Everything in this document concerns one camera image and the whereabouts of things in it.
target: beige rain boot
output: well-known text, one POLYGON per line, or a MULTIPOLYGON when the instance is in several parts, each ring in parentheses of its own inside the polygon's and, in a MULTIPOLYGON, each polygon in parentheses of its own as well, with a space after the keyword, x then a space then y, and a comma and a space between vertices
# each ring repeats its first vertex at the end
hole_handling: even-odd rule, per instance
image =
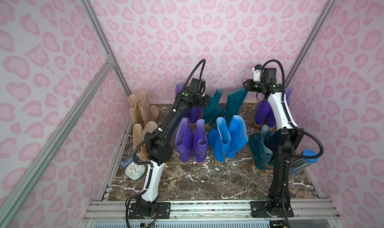
POLYGON ((129 109, 129 115, 131 116, 132 124, 140 124, 142 127, 144 127, 143 120, 140 116, 139 104, 137 102, 136 96, 130 95, 128 97, 128 101, 131 104, 131 108, 129 109))
POLYGON ((133 126, 133 150, 136 149, 136 147, 142 142, 141 140, 141 134, 143 133, 143 128, 140 124, 135 124, 133 126))
MULTIPOLYGON (((141 137, 140 137, 140 142, 145 140, 145 134, 147 132, 149 133, 152 133, 155 129, 157 129, 157 124, 153 121, 149 121, 147 123, 147 125, 145 126, 145 128, 142 130, 142 133, 141 133, 141 137)), ((147 150, 146 150, 146 147, 145 147, 145 144, 143 144, 143 146, 141 147, 141 150, 137 153, 137 156, 142 160, 142 161, 148 161, 148 154, 147 154, 147 150)))
POLYGON ((139 91, 137 96, 139 97, 139 110, 144 126, 147 125, 149 121, 156 122, 159 118, 159 108, 156 105, 149 105, 147 91, 139 91))

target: pink leopard print wall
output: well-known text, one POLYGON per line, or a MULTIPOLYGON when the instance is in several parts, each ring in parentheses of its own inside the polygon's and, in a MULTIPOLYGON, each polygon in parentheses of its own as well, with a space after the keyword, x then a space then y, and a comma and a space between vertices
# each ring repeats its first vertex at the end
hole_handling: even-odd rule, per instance
POLYGON ((77 0, 0 0, 0 206, 105 60, 77 0))
POLYGON ((384 226, 383 20, 383 0, 340 0, 290 85, 295 121, 324 145, 310 172, 347 228, 384 226))
POLYGON ((111 70, 10 228, 80 227, 127 124, 128 97, 111 70))
POLYGON ((325 1, 91 0, 131 91, 154 103, 173 102, 202 58, 207 93, 222 100, 255 63, 278 58, 288 73, 325 1))

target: clock face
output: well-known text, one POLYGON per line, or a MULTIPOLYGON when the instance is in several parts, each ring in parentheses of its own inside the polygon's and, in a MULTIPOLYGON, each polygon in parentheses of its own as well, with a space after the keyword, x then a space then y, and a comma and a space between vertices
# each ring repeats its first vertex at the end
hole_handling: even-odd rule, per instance
POLYGON ((142 165, 138 165, 132 162, 131 164, 129 164, 127 168, 127 173, 130 174, 131 176, 136 176, 140 173, 142 169, 143 169, 142 165))

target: purple rain boot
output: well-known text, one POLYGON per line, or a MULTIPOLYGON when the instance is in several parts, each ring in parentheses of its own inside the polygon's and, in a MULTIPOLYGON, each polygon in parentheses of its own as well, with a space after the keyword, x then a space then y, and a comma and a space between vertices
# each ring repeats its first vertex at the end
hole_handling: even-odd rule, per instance
POLYGON ((255 121, 253 124, 256 127, 261 127, 265 118, 268 116, 268 113, 272 111, 271 105, 266 99, 263 99, 262 102, 258 103, 255 108, 255 121))
MULTIPOLYGON (((291 97, 292 90, 286 88, 285 89, 285 99, 287 100, 287 105, 290 105, 290 97, 291 97)), ((269 128, 274 128, 276 126, 276 119, 275 115, 273 114, 272 109, 268 113, 268 119, 266 124, 269 126, 269 128)))
POLYGON ((196 122, 195 138, 193 139, 193 154, 196 163, 204 164, 207 156, 208 138, 205 132, 205 120, 198 120, 196 122))
POLYGON ((188 112, 189 121, 191 124, 196 125, 197 120, 200 118, 200 114, 203 111, 203 108, 191 108, 188 112))
POLYGON ((193 132, 189 128, 187 118, 182 118, 177 129, 175 146, 180 153, 180 159, 183 163, 189 163, 192 153, 193 132))
MULTIPOLYGON (((182 84, 176 85, 175 95, 183 89, 182 84)), ((200 118, 200 114, 203 111, 203 108, 191 108, 186 117, 189 117, 191 124, 196 125, 196 121, 200 118)))

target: alarm clock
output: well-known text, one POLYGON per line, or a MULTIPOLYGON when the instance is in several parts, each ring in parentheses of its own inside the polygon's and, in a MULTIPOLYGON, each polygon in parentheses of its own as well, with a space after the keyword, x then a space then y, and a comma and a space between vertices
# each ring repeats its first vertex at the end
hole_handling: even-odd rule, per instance
POLYGON ((129 163, 127 168, 125 168, 125 174, 132 180, 139 179, 144 172, 145 165, 135 164, 134 162, 129 163))

